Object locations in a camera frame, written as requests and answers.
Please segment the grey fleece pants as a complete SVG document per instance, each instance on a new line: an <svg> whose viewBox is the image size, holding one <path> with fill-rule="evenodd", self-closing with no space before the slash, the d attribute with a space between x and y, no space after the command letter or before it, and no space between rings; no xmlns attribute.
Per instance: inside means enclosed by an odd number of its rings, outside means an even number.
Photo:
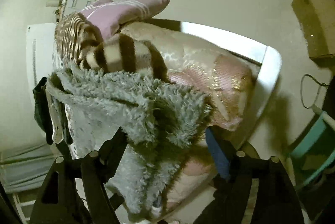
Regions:
<svg viewBox="0 0 335 224"><path fill-rule="evenodd" d="M149 76L82 70L54 71L47 91L69 108L74 153L84 157L125 132L128 145L106 187L123 196L132 222L156 219L188 153L204 133L212 107L205 93Z"/></svg>

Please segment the green striped curtain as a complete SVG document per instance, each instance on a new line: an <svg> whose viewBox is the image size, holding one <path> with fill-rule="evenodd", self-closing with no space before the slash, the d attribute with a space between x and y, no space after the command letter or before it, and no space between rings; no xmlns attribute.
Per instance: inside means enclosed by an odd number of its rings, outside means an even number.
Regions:
<svg viewBox="0 0 335 224"><path fill-rule="evenodd" d="M54 145L38 143L1 152L1 183L6 193L41 187L61 153Z"/></svg>

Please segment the teal plastic stool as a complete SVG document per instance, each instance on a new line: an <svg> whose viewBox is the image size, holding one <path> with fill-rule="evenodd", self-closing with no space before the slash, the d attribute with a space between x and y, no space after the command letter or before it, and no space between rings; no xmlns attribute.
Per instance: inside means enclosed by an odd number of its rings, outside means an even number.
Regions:
<svg viewBox="0 0 335 224"><path fill-rule="evenodd" d="M315 105L311 110L318 119L287 154L295 189L307 186L334 162L334 119Z"/></svg>

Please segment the dark folded pants top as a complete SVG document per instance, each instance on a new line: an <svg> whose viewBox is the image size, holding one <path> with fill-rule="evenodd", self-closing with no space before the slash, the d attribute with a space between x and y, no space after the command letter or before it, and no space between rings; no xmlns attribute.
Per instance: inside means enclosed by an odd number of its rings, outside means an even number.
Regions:
<svg viewBox="0 0 335 224"><path fill-rule="evenodd" d="M45 133L46 143L52 145L53 125L49 113L45 88L46 88L46 77L42 77L42 79L32 90L33 98L35 101L34 118L38 126Z"/></svg>

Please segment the white-lined folded garment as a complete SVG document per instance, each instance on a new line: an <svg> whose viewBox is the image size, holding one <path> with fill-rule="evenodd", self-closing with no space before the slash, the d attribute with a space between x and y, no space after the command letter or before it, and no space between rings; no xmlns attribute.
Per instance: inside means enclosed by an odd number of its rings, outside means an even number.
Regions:
<svg viewBox="0 0 335 224"><path fill-rule="evenodd" d="M61 125L60 116L57 113L56 105L52 99L52 95L48 91L46 91L45 94L53 128L52 141L56 144L59 144L64 140L64 133Z"/></svg>

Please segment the floral bed quilt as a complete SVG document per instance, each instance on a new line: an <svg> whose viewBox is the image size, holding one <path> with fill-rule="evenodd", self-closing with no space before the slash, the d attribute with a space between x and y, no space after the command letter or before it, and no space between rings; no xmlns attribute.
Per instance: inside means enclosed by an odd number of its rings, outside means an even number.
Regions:
<svg viewBox="0 0 335 224"><path fill-rule="evenodd" d="M163 57L150 41L134 40L120 32L99 41L96 27L80 13L72 13L57 23L54 42L61 66L73 62L80 69L127 71L167 81Z"/></svg>

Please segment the pink striped pillow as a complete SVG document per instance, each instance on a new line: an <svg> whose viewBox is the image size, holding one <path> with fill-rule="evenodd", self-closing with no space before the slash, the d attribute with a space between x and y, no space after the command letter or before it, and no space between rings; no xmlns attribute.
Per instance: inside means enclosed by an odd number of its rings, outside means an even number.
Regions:
<svg viewBox="0 0 335 224"><path fill-rule="evenodd" d="M170 0L97 0L80 13L97 29L99 38L107 40L125 23L150 19L169 3Z"/></svg>

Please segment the beige lamp on nightstand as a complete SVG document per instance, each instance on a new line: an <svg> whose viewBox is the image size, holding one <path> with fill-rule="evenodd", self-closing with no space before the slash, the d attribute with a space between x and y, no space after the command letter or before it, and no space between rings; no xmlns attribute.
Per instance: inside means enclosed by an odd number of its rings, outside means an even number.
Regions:
<svg viewBox="0 0 335 224"><path fill-rule="evenodd" d="M46 0L46 7L60 7L65 0Z"/></svg>

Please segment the cardboard box on floor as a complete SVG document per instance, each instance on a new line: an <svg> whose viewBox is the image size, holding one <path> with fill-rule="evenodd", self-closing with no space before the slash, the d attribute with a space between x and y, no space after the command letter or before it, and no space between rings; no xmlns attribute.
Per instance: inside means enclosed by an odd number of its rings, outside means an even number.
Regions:
<svg viewBox="0 0 335 224"><path fill-rule="evenodd" d="M334 0L292 0L312 60L334 57Z"/></svg>

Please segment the white bed frame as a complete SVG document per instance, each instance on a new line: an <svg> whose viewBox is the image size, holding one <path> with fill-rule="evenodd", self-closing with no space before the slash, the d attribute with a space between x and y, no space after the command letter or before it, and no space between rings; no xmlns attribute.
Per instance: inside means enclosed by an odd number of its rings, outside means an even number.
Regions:
<svg viewBox="0 0 335 224"><path fill-rule="evenodd" d="M212 125L236 149L252 135L279 77L279 52L241 35L190 22L149 19L170 81L208 93Z"/></svg>

